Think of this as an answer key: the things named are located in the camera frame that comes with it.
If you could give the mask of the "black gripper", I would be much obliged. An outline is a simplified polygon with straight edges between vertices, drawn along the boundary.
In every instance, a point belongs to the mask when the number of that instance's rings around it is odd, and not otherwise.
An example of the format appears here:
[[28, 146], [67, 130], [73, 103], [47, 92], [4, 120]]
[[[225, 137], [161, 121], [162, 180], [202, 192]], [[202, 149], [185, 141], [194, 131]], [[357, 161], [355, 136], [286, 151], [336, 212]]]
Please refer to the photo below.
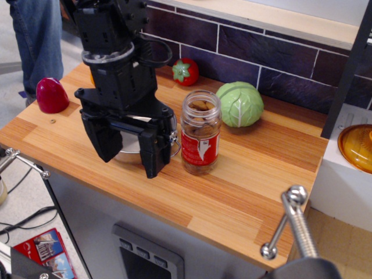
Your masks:
[[74, 93], [81, 101], [81, 118], [95, 151], [104, 161], [122, 149], [121, 131], [138, 136], [140, 155], [147, 178], [154, 178], [170, 163], [173, 110], [156, 99], [151, 91], [130, 105], [121, 105], [109, 96], [100, 99], [96, 88], [80, 88]]

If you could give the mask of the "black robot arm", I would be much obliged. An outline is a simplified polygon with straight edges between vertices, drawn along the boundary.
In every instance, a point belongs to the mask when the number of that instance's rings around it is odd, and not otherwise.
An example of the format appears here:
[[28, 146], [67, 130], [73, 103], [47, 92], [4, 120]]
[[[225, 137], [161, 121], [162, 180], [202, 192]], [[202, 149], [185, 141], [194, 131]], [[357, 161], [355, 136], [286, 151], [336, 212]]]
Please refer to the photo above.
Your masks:
[[122, 133], [135, 135], [148, 178], [170, 162], [176, 134], [173, 110], [159, 101], [151, 40], [141, 34], [149, 22], [144, 1], [80, 1], [74, 21], [82, 59], [94, 88], [75, 92], [85, 131], [99, 157], [108, 162], [123, 147]]

